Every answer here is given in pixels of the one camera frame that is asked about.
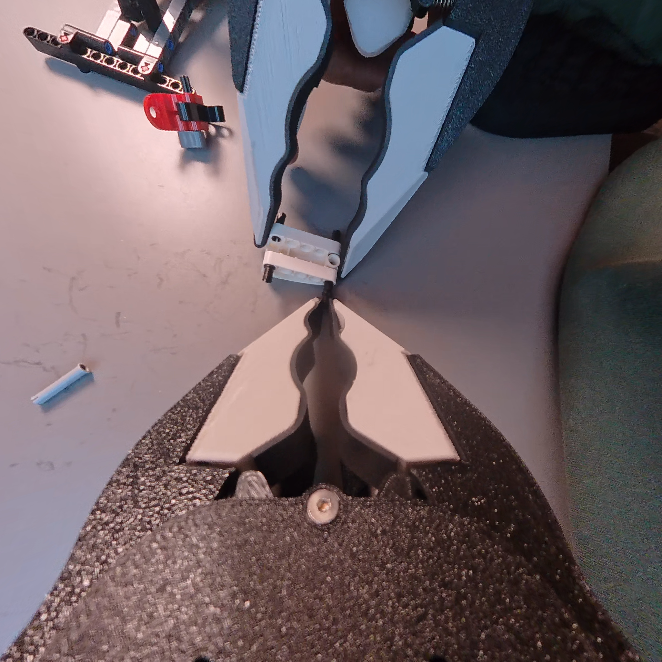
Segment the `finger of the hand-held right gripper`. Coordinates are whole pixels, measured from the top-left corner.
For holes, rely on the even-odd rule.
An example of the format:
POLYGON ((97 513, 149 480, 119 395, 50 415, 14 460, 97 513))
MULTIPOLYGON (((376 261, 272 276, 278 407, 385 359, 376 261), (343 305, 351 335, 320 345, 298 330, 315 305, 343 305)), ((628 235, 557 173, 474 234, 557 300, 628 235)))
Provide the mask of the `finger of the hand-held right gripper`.
POLYGON ((332 17, 329 1, 256 5, 238 115, 254 243, 261 248, 280 207, 304 106, 327 64, 332 17))
POLYGON ((386 133, 361 184, 341 276, 366 256, 428 176, 426 166, 475 48, 451 27, 429 28, 396 53, 383 91, 386 133))

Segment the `white curved toy panel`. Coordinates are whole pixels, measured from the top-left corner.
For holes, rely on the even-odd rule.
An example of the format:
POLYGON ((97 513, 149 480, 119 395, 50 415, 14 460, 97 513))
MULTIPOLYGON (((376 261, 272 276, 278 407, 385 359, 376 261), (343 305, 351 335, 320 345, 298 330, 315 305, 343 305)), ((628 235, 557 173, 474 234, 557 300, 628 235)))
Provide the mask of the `white curved toy panel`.
POLYGON ((336 282, 341 244, 326 237, 274 223, 263 256, 263 279, 271 277, 292 282, 324 285, 336 282))

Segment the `person's right forearm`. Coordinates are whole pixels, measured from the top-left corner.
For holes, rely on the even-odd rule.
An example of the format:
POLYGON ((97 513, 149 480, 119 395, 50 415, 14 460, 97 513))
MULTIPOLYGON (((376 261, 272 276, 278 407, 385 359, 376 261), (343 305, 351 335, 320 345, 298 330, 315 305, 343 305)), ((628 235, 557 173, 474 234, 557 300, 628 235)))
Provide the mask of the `person's right forearm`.
POLYGON ((660 1, 534 1, 533 13, 557 13, 634 62, 661 64, 660 1))

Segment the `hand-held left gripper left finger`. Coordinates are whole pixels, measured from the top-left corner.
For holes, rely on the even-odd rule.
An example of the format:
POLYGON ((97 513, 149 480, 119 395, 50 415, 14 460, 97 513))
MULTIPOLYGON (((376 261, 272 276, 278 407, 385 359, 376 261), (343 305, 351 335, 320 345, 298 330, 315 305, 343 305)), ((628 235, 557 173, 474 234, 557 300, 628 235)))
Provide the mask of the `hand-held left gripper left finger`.
POLYGON ((189 463, 243 463, 282 441, 307 411, 306 368, 297 361, 312 339, 310 299, 239 353, 239 361, 187 453, 189 463))

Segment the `black white toy brick model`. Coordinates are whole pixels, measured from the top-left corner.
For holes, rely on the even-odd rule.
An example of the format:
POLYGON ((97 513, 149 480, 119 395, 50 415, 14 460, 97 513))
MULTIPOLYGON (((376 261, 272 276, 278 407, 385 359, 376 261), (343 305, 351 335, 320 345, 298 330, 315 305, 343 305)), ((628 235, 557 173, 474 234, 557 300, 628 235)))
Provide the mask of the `black white toy brick model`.
POLYGON ((181 93, 166 72, 200 1, 112 1, 96 32, 64 24, 58 34, 26 27, 39 51, 150 93, 181 93))

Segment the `pale toy tube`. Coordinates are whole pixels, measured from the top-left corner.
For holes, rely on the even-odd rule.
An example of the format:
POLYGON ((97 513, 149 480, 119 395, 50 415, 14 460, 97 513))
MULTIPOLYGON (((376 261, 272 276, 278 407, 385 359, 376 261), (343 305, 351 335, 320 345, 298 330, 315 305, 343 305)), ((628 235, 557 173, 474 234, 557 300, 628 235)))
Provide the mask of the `pale toy tube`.
POLYGON ((91 375, 91 370, 86 365, 79 363, 69 370, 69 372, 56 379, 51 385, 32 396, 30 401, 39 406, 43 405, 58 396, 71 385, 91 375))

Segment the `red toy brick piece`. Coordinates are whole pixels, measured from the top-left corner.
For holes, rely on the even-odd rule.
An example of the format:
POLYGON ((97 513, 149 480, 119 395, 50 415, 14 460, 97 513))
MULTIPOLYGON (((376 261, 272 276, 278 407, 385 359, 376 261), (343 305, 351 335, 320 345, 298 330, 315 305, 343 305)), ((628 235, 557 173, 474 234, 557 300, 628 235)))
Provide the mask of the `red toy brick piece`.
POLYGON ((192 93, 153 93, 144 98, 144 112, 149 122, 159 130, 169 131, 197 131, 207 130, 207 122, 181 120, 178 112, 178 103, 203 103, 200 95, 192 93))

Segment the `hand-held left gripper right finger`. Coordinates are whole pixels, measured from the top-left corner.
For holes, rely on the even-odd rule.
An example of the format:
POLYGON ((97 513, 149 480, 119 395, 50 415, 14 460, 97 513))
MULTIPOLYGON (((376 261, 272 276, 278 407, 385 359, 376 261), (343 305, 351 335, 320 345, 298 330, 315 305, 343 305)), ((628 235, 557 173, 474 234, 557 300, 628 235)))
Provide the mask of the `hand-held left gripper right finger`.
POLYGON ((339 301, 340 340, 355 362, 345 396, 354 434, 403 463, 459 461, 409 361, 409 353, 339 301))

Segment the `person's right hand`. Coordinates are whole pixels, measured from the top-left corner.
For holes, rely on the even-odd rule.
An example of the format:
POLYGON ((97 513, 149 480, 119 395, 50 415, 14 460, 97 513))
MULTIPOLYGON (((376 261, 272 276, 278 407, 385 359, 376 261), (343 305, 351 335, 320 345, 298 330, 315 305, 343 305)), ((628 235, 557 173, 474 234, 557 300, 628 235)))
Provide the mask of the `person's right hand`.
POLYGON ((354 45, 349 32, 336 30, 332 35, 330 60, 322 78, 333 85, 374 92, 384 86, 398 47, 396 43, 375 57, 365 57, 354 45))

